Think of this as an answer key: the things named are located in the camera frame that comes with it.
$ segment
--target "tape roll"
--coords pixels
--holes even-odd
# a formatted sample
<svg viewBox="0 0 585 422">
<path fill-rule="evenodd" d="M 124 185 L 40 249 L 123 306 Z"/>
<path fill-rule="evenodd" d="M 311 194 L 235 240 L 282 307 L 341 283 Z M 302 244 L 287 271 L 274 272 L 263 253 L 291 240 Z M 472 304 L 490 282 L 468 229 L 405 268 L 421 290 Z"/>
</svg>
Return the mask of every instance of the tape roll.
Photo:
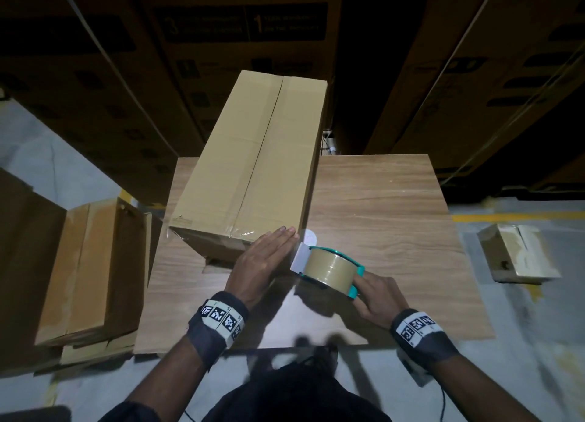
<svg viewBox="0 0 585 422">
<path fill-rule="evenodd" d="M 349 295 L 357 266 L 324 249 L 313 248 L 303 274 L 330 288 Z"/>
</svg>

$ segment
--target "wristband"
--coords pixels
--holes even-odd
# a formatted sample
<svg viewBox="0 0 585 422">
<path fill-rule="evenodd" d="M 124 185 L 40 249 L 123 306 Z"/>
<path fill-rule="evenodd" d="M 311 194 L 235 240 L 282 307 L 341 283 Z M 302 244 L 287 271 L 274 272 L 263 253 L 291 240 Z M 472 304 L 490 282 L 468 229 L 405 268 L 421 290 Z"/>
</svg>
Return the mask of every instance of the wristband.
<svg viewBox="0 0 585 422">
<path fill-rule="evenodd" d="M 242 332 L 249 311 L 233 294 L 220 291 L 197 309 L 186 336 L 207 370 Z"/>
<path fill-rule="evenodd" d="M 394 318 L 390 334 L 400 348 L 426 370 L 435 362 L 459 354 L 445 331 L 427 313 L 412 308 Z"/>
</svg>

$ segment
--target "hand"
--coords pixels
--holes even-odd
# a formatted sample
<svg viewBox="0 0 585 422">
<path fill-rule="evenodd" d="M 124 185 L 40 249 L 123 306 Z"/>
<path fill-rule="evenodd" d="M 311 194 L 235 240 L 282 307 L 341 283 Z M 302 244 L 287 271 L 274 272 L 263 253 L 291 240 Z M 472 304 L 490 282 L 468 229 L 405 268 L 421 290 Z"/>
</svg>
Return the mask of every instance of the hand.
<svg viewBox="0 0 585 422">
<path fill-rule="evenodd" d="M 366 271 L 363 277 L 356 274 L 353 283 L 366 300 L 364 302 L 360 297 L 354 299 L 357 312 L 379 327 L 389 330 L 400 311 L 409 308 L 393 278 L 382 278 Z"/>
<path fill-rule="evenodd" d="M 225 285 L 225 291 L 232 293 L 251 310 L 266 293 L 272 271 L 290 253 L 297 241 L 295 229 L 286 229 L 284 226 L 258 237 L 238 257 Z"/>
</svg>

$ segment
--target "concrete floor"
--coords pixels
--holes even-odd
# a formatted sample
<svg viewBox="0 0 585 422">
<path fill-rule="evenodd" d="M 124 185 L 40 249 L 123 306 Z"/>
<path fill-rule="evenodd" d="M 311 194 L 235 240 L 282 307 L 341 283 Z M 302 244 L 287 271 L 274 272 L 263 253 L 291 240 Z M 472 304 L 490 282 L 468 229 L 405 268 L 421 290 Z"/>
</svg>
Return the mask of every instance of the concrete floor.
<svg viewBox="0 0 585 422">
<path fill-rule="evenodd" d="M 16 102 L 0 102 L 0 166 L 65 208 L 116 196 L 119 187 Z M 491 201 L 452 206 L 452 214 L 583 211 L 585 202 Z M 544 230 L 562 278 L 542 287 L 493 282 L 476 233 L 485 222 L 458 223 L 496 338 L 463 341 L 459 349 L 543 421 L 585 420 L 585 221 L 534 221 Z M 294 358 L 278 353 L 279 367 Z M 50 374 L 0 380 L 0 413 L 67 406 L 74 421 L 98 420 L 123 400 L 156 364 L 133 358 L 111 371 L 93 368 L 55 381 Z M 245 355 L 221 358 L 206 375 L 188 411 L 201 420 L 221 396 L 245 381 Z M 438 420 L 436 382 L 420 389 L 393 350 L 340 349 L 338 381 L 378 404 L 395 421 Z M 445 421 L 464 420 L 448 401 Z"/>
</svg>

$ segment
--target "wooden table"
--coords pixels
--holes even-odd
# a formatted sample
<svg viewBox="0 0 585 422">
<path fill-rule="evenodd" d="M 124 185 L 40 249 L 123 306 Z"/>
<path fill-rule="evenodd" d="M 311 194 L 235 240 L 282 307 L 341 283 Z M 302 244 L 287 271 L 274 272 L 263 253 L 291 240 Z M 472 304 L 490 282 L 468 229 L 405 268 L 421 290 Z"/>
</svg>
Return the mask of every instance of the wooden table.
<svg viewBox="0 0 585 422">
<path fill-rule="evenodd" d="M 138 337 L 136 353 L 167 352 L 229 272 L 167 231 L 168 219 L 197 158 L 177 164 Z M 393 276 L 413 308 L 454 339 L 494 336 L 457 230 L 424 154 L 320 157 L 307 227 L 318 245 L 335 248 L 369 271 Z M 280 275 L 254 309 L 234 348 L 276 348 L 308 340 L 392 345 L 387 332 L 361 319 L 349 299 Z"/>
</svg>

